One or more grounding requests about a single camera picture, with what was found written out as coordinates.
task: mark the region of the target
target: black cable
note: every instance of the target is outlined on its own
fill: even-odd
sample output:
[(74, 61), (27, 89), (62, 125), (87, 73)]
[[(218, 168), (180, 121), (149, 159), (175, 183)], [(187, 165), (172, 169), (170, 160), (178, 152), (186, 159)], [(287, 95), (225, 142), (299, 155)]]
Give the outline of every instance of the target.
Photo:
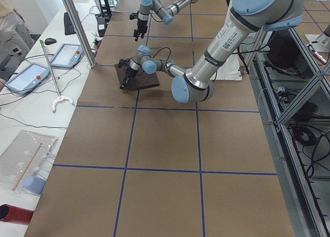
[[(295, 126), (293, 126), (293, 125), (289, 125), (288, 126), (288, 129), (290, 130), (297, 130), (297, 129), (299, 129), (299, 128), (312, 128), (312, 129), (314, 129), (314, 130), (317, 130), (317, 131), (319, 131), (319, 132), (321, 132), (321, 135), (316, 139), (316, 142), (315, 142), (315, 144), (314, 144), (314, 148), (313, 148), (313, 151), (312, 151), (312, 154), (311, 154), (311, 157), (309, 157), (305, 152), (304, 152), (304, 147), (305, 146), (308, 146), (308, 145), (303, 145), (303, 149), (302, 149), (302, 151), (299, 151), (298, 150), (298, 148), (296, 147), (296, 143), (295, 143), (295, 141), (297, 140), (297, 138), (294, 136), (294, 134), (291, 134), (291, 132), (289, 132), (290, 133), (290, 135), (291, 135), (291, 137), (292, 137), (292, 143), (294, 144), (294, 148), (296, 149), (296, 152), (297, 153), (303, 153), (306, 157), (308, 157), (309, 159), (310, 159), (310, 165), (308, 166), (308, 168), (305, 170), (305, 173), (306, 173), (306, 177), (307, 178), (311, 178), (313, 175), (314, 175), (314, 173), (315, 173), (315, 168), (314, 168), (314, 165), (315, 165), (315, 163), (317, 163), (318, 164), (318, 162), (319, 161), (321, 161), (321, 160), (324, 160), (325, 158), (327, 158), (328, 156), (330, 156), (330, 138), (326, 135), (326, 134), (323, 134), (322, 133), (322, 130), (321, 129), (319, 129), (319, 128), (317, 128), (317, 127), (314, 127), (314, 126), (310, 126), (310, 125), (303, 125), (303, 126), (301, 126), (301, 125), (295, 125)], [(326, 140), (327, 140), (327, 142), (328, 142), (328, 144), (329, 144), (329, 150), (328, 150), (328, 152), (325, 154), (325, 155), (323, 155), (321, 158), (319, 158), (319, 159), (315, 159), (315, 154), (316, 154), (316, 151), (317, 151), (317, 149), (318, 149), (318, 147), (319, 147), (319, 145), (320, 145), (320, 142), (321, 142), (321, 140), (323, 139), (323, 138), (326, 138)]]
[(19, 122), (20, 124), (24, 125), (24, 126), (28, 126), (28, 127), (34, 127), (34, 128), (49, 128), (49, 129), (67, 129), (66, 127), (60, 127), (60, 126), (35, 126), (35, 125), (29, 125), (29, 124), (24, 124), (23, 122), (13, 118), (13, 117), (8, 117), (8, 116), (5, 116), (3, 115), (2, 113), (0, 113), (0, 115), (2, 117), (5, 117), (7, 119), (10, 119), (10, 120), (15, 120), (17, 122)]
[(154, 16), (153, 16), (151, 13), (150, 13), (150, 15), (151, 15), (151, 18), (154, 19), (155, 22), (159, 22), (159, 23), (163, 22), (163, 21), (158, 21), (158, 20), (156, 20), (156, 19), (154, 18)]
[(266, 66), (266, 67), (269, 67), (269, 68), (272, 68), (273, 70), (277, 71), (278, 73), (282, 74), (282, 75), (286, 75), (286, 76), (301, 76), (300, 74), (294, 74), (294, 75), (291, 75), (289, 74), (288, 72), (293, 72), (292, 70), (289, 71), (289, 70), (283, 70), (281, 68), (278, 68), (274, 65), (272, 65), (269, 61), (264, 61), (263, 64)]
[(25, 94), (25, 95), (22, 95), (22, 96), (21, 96), (19, 99), (17, 99), (17, 100), (14, 100), (14, 101), (12, 101), (12, 102), (8, 102), (8, 103), (1, 104), (0, 107), (2, 107), (2, 106), (6, 106), (6, 105), (9, 105), (9, 104), (12, 104), (12, 103), (15, 103), (15, 102), (18, 102), (19, 100), (23, 99), (23, 98), (26, 97), (27, 95), (28, 95), (28, 93)]
[[(66, 74), (67, 72), (69, 72), (70, 70), (67, 70), (67, 71), (64, 72), (63, 74), (57, 76), (56, 79), (59, 79), (61, 76), (65, 75), (65, 74)], [(16, 97), (22, 97), (21, 95), (16, 95), (15, 93), (19, 93), (19, 92), (22, 92), (22, 91), (32, 90), (32, 89), (39, 88), (39, 87), (41, 87), (41, 86), (43, 86), (43, 85), (45, 85), (45, 84), (51, 82), (52, 80), (53, 80), (53, 79), (50, 79), (49, 81), (47, 81), (47, 82), (45, 82), (45, 83), (41, 83), (41, 84), (39, 84), (39, 85), (37, 85), (36, 87), (33, 87), (33, 88), (24, 89), (24, 90), (19, 90), (19, 91), (15, 91), (15, 92), (12, 92), (12, 90), (11, 90), (10, 88), (6, 87), (6, 88), (10, 91), (10, 93), (0, 94), (0, 96), (1, 96), (1, 95), (12, 94), (12, 95), (14, 95), (14, 96), (16, 96)], [(52, 90), (44, 90), (44, 91), (41, 91), (41, 92), (33, 92), (33, 91), (31, 91), (31, 92), (29, 92), (29, 93), (39, 94), (39, 93), (43, 93), (43, 92), (47, 92), (47, 91), (56, 93), (55, 91), (52, 91)]]
[(215, 77), (214, 77), (214, 79), (213, 79), (213, 81), (212, 81), (212, 82), (215, 82), (215, 81), (216, 81), (216, 79), (217, 79), (217, 76), (218, 76), (218, 70), (216, 71), (216, 75), (215, 75)]
[(35, 56), (31, 56), (31, 57), (27, 57), (27, 58), (24, 58), (24, 60), (28, 60), (28, 59), (31, 59), (31, 58), (37, 58), (37, 57), (44, 57), (45, 54), (40, 54), (40, 55), (35, 55)]
[[(62, 90), (60, 91), (60, 93), (63, 93), (63, 92), (64, 92), (64, 90), (68, 87), (68, 85), (69, 85), (69, 83), (70, 83), (71, 81), (73, 81), (73, 80), (75, 80), (75, 79), (77, 79), (78, 77), (81, 76), (81, 72), (80, 72), (79, 70), (77, 70), (75, 67), (73, 67), (72, 69), (78, 71), (78, 72), (79, 72), (79, 75), (76, 76), (75, 78), (71, 79), (70, 81), (68, 81), (67, 84), (65, 85), (64, 89), (62, 89)], [(68, 71), (66, 71), (65, 73), (63, 73), (62, 75), (58, 76), (57, 79), (59, 79), (61, 76), (63, 76), (63, 75), (65, 75), (66, 73), (68, 73), (70, 70), (68, 70)], [(53, 80), (53, 79), (51, 79), (51, 80), (45, 82), (43, 85), (45, 85), (45, 84), (48, 83), (48, 82), (51, 82), (52, 80)], [(33, 93), (33, 94), (40, 94), (40, 93), (44, 93), (44, 92), (53, 92), (53, 93), (57, 93), (56, 91), (53, 91), (53, 90), (43, 90), (43, 91), (40, 91), (40, 92), (33, 92), (33, 91), (32, 91), (31, 93)]]
[(266, 45), (264, 45), (263, 47), (261, 47), (261, 48), (259, 48), (259, 49), (256, 49), (256, 50), (250, 50), (250, 51), (248, 51), (248, 52), (241, 52), (241, 54), (247, 54), (247, 53), (258, 52), (258, 51), (264, 49), (264, 48), (267, 47), (267, 46), (268, 46), (268, 44), (266, 44)]
[(252, 43), (244, 43), (244, 42), (242, 42), (241, 44), (242, 45), (252, 45), (252, 44), (254, 44), (255, 42), (252, 42)]
[[(314, 157), (315, 157), (315, 154), (316, 154), (316, 150), (319, 147), (319, 144), (320, 144), (320, 142), (321, 142), (321, 140), (322, 140), (323, 137), (325, 137), (328, 140), (329, 151), (323, 157), (319, 158), (318, 160), (314, 160)], [(323, 160), (323, 159), (325, 159), (325, 158), (327, 158), (329, 155), (330, 155), (330, 139), (327, 137), (327, 135), (321, 134), (319, 136), (318, 140), (317, 140), (316, 145), (314, 146), (313, 152), (312, 152), (311, 157), (310, 157), (311, 162), (310, 162), (310, 165), (308, 166), (308, 168), (306, 170), (307, 176), (309, 178), (313, 177), (313, 175), (314, 175), (314, 172), (315, 172), (314, 164), (317, 163), (317, 162), (319, 162), (319, 161), (321, 161), (321, 160)]]
[(268, 78), (268, 81), (270, 82), (270, 87), (272, 88), (272, 90), (274, 90), (274, 91), (276, 92), (276, 90), (275, 90), (274, 87), (273, 87), (273, 84), (271, 84), (272, 80), (271, 80), (271, 78), (270, 78), (269, 72), (268, 72), (268, 70), (267, 70), (267, 68), (266, 68), (265, 65), (263, 66), (263, 69), (265, 70), (266, 75), (267, 75), (267, 78)]
[(159, 49), (159, 50), (154, 54), (154, 56), (153, 56), (152, 58), (155, 58), (155, 57), (158, 55), (158, 53), (160, 53), (160, 52), (161, 52), (162, 50), (164, 50), (164, 49), (168, 49), (168, 50), (169, 50), (169, 55), (167, 56), (167, 59), (166, 59), (166, 62), (165, 62), (165, 66), (166, 66), (167, 61), (169, 60), (169, 58), (170, 58), (170, 56), (171, 56), (171, 49), (170, 49), (169, 47), (163, 47), (163, 48)]
[(313, 119), (319, 119), (319, 120), (330, 120), (330, 116), (321, 116), (317, 114), (312, 114)]
[(242, 53), (241, 53), (241, 51), (240, 51), (240, 49), (239, 49), (240, 46), (241, 46), (241, 45), (239, 45), (238, 48), (237, 48), (237, 54), (238, 54), (238, 57), (242, 60), (242, 62), (243, 62), (243, 64), (244, 64), (244, 67), (245, 67), (246, 73), (249, 75), (249, 74), (250, 74), (250, 71), (249, 71), (249, 68), (248, 68), (248, 66), (247, 66), (247, 64), (246, 64), (246, 62), (245, 62), (245, 58), (243, 57), (243, 55), (242, 55)]

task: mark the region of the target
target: sticker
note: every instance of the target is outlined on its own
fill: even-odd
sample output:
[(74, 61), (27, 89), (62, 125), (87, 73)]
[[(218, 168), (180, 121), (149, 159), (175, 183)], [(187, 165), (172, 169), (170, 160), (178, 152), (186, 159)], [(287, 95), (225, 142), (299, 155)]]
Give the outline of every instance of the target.
[(229, 24), (225, 24), (217, 34), (219, 46), (224, 48), (227, 52), (236, 48), (237, 43), (242, 37), (243, 34), (236, 31), (234, 28), (230, 28)]

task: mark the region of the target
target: cable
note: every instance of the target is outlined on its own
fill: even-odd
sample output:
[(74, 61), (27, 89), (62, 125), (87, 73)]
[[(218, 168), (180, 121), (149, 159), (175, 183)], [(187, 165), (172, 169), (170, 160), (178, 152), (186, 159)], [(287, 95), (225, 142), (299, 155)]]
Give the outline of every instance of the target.
[(278, 73), (282, 74), (282, 75), (286, 75), (286, 76), (292, 76), (294, 78), (297, 78), (299, 80), (302, 80), (299, 76), (302, 76), (302, 74), (290, 74), (289, 72), (299, 72), (298, 70), (285, 70), (285, 69), (281, 69), (279, 67), (274, 66), (271, 62), (269, 61), (264, 61), (263, 64), (266, 67), (272, 68), (273, 70), (277, 71)]
[(242, 45), (252, 45), (252, 44), (254, 44), (255, 42), (252, 42), (252, 43), (244, 43), (244, 42), (242, 42), (241, 44)]
[(19, 100), (23, 99), (24, 97), (26, 97), (28, 94), (25, 94), (23, 96), (21, 96), (19, 99), (17, 100), (14, 100), (14, 101), (11, 101), (11, 102), (8, 102), (8, 103), (4, 103), (4, 104), (1, 104), (0, 107), (2, 106), (6, 106), (6, 105), (9, 105), (9, 104), (12, 104), (12, 103), (15, 103), (15, 102), (18, 102)]
[(35, 56), (24, 58), (24, 60), (28, 60), (28, 59), (31, 59), (31, 58), (37, 58), (37, 57), (44, 57), (44, 56), (45, 56), (45, 54), (40, 54), (40, 55), (35, 55)]
[[(81, 76), (81, 72), (80, 72), (79, 70), (77, 70), (75, 67), (73, 67), (72, 69), (78, 71), (78, 72), (79, 72), (79, 75), (76, 76), (75, 78), (71, 79), (70, 81), (68, 81), (67, 84), (65, 85), (64, 89), (62, 89), (62, 90), (60, 91), (60, 93), (63, 93), (64, 90), (67, 89), (67, 87), (68, 87), (68, 85), (69, 85), (69, 83), (70, 83), (71, 81), (73, 81), (73, 80), (75, 80), (75, 79), (77, 79), (78, 77)], [(63, 75), (65, 75), (66, 73), (68, 73), (70, 70), (66, 71), (66, 72), (63, 73), (62, 75), (59, 75), (59, 76), (57, 77), (57, 79), (59, 79), (61, 76), (63, 76)], [(56, 91), (53, 91), (53, 90), (43, 90), (43, 91), (40, 91), (40, 92), (33, 92), (33, 91), (32, 91), (31, 93), (33, 93), (33, 94), (40, 94), (40, 93), (44, 93), (44, 92), (53, 92), (53, 93), (57, 93)]]
[(214, 77), (214, 79), (213, 79), (212, 83), (216, 81), (216, 79), (217, 79), (217, 76), (218, 76), (218, 70), (216, 71), (216, 75), (215, 75), (215, 77)]
[(34, 127), (34, 128), (49, 128), (49, 129), (67, 129), (66, 127), (60, 127), (60, 126), (35, 126), (35, 125), (30, 125), (30, 124), (24, 124), (23, 122), (13, 118), (13, 117), (8, 117), (8, 116), (5, 116), (3, 115), (2, 113), (0, 113), (0, 115), (2, 117), (5, 117), (7, 119), (10, 119), (10, 120), (15, 120), (16, 122), (19, 122), (20, 124), (24, 125), (24, 126), (29, 126), (29, 127)]
[(319, 119), (319, 120), (330, 120), (330, 116), (321, 116), (317, 114), (312, 114), (313, 119)]
[[(319, 132), (321, 132), (321, 135), (316, 138), (316, 136), (309, 130), (307, 129), (308, 128), (312, 128), (314, 130), (317, 130)], [(292, 138), (292, 143), (294, 144), (294, 148), (296, 150), (297, 153), (303, 153), (306, 157), (308, 157), (310, 159), (310, 165), (308, 166), (308, 168), (305, 170), (305, 173), (306, 173), (306, 177), (307, 178), (311, 178), (314, 173), (315, 173), (315, 168), (314, 168), (314, 165), (317, 163), (318, 165), (322, 166), (323, 168), (325, 168), (326, 170), (330, 171), (329, 168), (327, 167), (324, 167), (323, 165), (319, 164), (318, 162), (321, 161), (321, 160), (324, 160), (325, 158), (327, 158), (328, 156), (330, 156), (330, 138), (326, 135), (326, 133), (323, 133), (323, 131), (319, 128), (316, 128), (314, 126), (310, 126), (310, 125), (289, 125), (288, 126), (288, 129), (289, 130), (292, 130), (293, 133), (289, 132), (290, 135), (291, 135), (291, 138)], [(308, 135), (308, 140), (304, 140), (302, 138), (302, 133), (299, 133), (299, 131), (303, 131), (305, 133), (309, 133)], [(321, 140), (323, 138), (326, 138), (327, 142), (328, 142), (328, 145), (329, 145), (329, 150), (328, 152), (323, 155), (321, 158), (319, 159), (315, 159), (315, 155), (316, 155), (316, 151), (321, 143)], [(298, 150), (298, 147), (295, 143), (295, 141), (299, 141), (302, 145), (303, 145), (303, 148), (302, 148), (302, 151), (299, 151)], [(304, 152), (304, 148), (305, 146), (313, 146), (314, 145), (314, 148), (313, 148), (313, 151), (312, 151), (312, 154), (311, 156), (309, 157), (305, 152)]]
[(264, 48), (267, 47), (267, 46), (268, 46), (268, 44), (266, 44), (266, 45), (264, 45), (263, 47), (261, 47), (261, 48), (259, 48), (259, 49), (256, 49), (256, 50), (250, 50), (250, 51), (248, 51), (248, 52), (241, 52), (241, 54), (247, 54), (247, 53), (258, 52), (258, 51), (264, 49)]
[[(160, 52), (161, 52), (162, 50), (164, 50), (164, 49), (168, 49), (168, 50), (169, 50), (169, 55), (167, 56), (167, 59), (166, 59), (166, 62), (165, 62), (165, 66), (166, 66), (167, 61), (169, 60), (169, 58), (170, 58), (170, 56), (171, 56), (171, 49), (170, 49), (169, 47), (163, 47), (163, 48), (159, 49), (159, 50), (154, 54), (154, 56), (153, 56), (152, 58), (155, 58), (155, 57), (158, 55), (158, 53), (160, 53)], [(144, 71), (142, 70), (142, 72), (141, 72), (140, 74), (136, 75), (136, 76), (141, 76), (143, 73), (144, 73)]]
[(159, 22), (159, 23), (163, 22), (163, 21), (158, 21), (158, 20), (156, 20), (156, 19), (154, 18), (154, 16), (153, 16), (151, 13), (150, 13), (150, 15), (151, 15), (151, 18), (154, 19), (155, 22)]
[(238, 54), (238, 57), (242, 60), (243, 64), (244, 64), (244, 67), (245, 67), (245, 70), (246, 70), (246, 73), (249, 75), (250, 74), (250, 71), (249, 71), (249, 68), (245, 62), (245, 58), (243, 57), (241, 51), (239, 50), (241, 45), (238, 46), (237, 48), (237, 54)]

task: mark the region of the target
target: metal pole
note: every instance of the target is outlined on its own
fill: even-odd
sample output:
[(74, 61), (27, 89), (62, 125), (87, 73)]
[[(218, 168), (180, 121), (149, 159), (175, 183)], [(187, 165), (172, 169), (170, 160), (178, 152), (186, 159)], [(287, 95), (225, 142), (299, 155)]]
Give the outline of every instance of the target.
[(40, 40), (40, 44), (41, 44), (41, 47), (42, 47), (43, 53), (45, 54), (45, 58), (46, 58), (46, 61), (47, 61), (48, 67), (49, 67), (49, 71), (50, 71), (50, 73), (51, 73), (51, 75), (52, 75), (52, 79), (53, 79), (53, 81), (54, 81), (54, 85), (55, 85), (55, 89), (56, 89), (57, 95), (60, 97), (60, 96), (61, 96), (61, 92), (60, 92), (60, 90), (58, 89), (57, 82), (56, 82), (56, 78), (55, 78), (55, 74), (54, 74), (53, 68), (52, 68), (52, 66), (51, 66), (50, 60), (49, 60), (49, 58), (48, 58), (47, 52), (46, 52), (46, 50), (45, 50), (45, 44), (43, 43), (43, 40)]
[(91, 65), (91, 68), (94, 68), (96, 66), (95, 57), (94, 57), (94, 54), (92, 53), (91, 47), (88, 43), (86, 34), (84, 32), (83, 26), (79, 19), (78, 11), (76, 10), (76, 7), (74, 6), (73, 0), (62, 0), (62, 1), (69, 14), (69, 17), (72, 21), (74, 29), (77, 33), (79, 42), (80, 42), (82, 48), (84, 49), (84, 52), (89, 61), (89, 64)]

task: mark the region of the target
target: robot end effector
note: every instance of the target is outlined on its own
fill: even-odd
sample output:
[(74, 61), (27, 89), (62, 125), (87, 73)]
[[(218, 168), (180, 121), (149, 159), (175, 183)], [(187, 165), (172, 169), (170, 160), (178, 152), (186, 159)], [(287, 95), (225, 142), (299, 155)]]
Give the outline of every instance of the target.
[(138, 41), (140, 35), (142, 39), (144, 38), (144, 35), (148, 29), (147, 24), (151, 10), (156, 13), (162, 22), (169, 25), (172, 22), (174, 15), (178, 14), (186, 6), (196, 2), (197, 0), (177, 0), (165, 8), (160, 0), (141, 0), (139, 11), (132, 13), (129, 16), (130, 20), (137, 19), (138, 27), (134, 29), (133, 35), (135, 37), (135, 41)]

